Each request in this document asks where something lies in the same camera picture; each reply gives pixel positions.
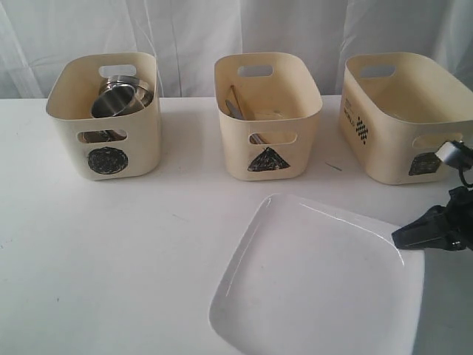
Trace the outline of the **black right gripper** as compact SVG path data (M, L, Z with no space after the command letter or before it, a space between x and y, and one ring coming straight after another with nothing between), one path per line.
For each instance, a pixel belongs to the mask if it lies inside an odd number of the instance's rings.
M472 250L472 190L459 186L449 191L445 206L429 208L414 222L392 233L398 249Z

